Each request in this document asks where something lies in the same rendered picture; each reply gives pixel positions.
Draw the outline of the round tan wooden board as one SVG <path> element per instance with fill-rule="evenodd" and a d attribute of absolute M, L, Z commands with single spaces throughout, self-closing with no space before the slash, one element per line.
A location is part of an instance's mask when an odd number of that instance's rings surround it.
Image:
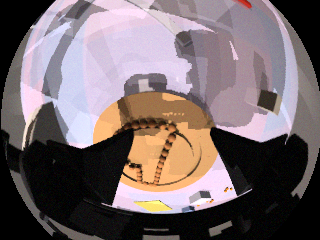
<path fill-rule="evenodd" d="M 171 141 L 172 148 L 168 149 L 167 160 L 164 161 L 163 171 L 159 176 L 159 185 L 149 187 L 137 183 L 136 168 L 131 171 L 124 167 L 121 172 L 121 183 L 129 187 L 148 192 L 177 191 L 188 187 L 200 180 L 211 169 L 217 159 L 217 149 L 211 139 L 211 129 L 216 127 L 209 119 L 207 112 L 175 93 L 168 92 L 141 92 L 136 95 L 123 97 L 104 109 L 96 121 L 93 129 L 93 144 L 108 139 L 115 135 L 121 127 L 133 120 L 153 120 L 156 123 L 165 121 L 168 124 L 176 124 L 176 140 Z M 168 127 L 159 128 L 159 125 L 151 128 L 133 128 L 132 149 L 129 152 L 128 161 L 132 165 L 140 165 L 141 179 L 147 183 L 153 183 L 157 168 L 157 161 L 163 151 L 164 143 L 171 133 Z"/>

